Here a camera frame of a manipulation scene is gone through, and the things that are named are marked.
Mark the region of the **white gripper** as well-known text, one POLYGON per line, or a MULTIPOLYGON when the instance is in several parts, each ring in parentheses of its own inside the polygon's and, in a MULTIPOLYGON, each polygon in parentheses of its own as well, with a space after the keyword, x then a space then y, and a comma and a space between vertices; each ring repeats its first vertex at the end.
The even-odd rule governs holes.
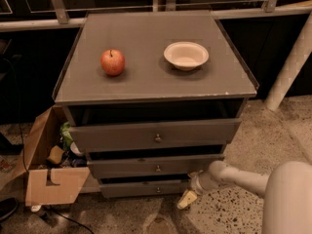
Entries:
POLYGON ((177 202, 177 207, 180 210, 185 209, 190 204, 197 200, 197 194, 203 195, 208 193, 210 190, 216 188, 216 183, 212 179, 212 176, 207 171, 193 172, 189 174, 191 190, 185 190, 181 198, 177 202))

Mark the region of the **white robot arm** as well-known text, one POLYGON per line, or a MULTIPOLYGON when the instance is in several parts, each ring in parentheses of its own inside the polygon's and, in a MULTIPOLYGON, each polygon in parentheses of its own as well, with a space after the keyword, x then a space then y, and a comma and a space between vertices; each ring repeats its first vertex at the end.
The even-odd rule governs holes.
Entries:
POLYGON ((214 161, 190 177, 190 185, 177 203, 180 210, 210 190, 236 185, 264 200, 261 234, 312 234, 310 164, 290 161, 265 175, 214 161))

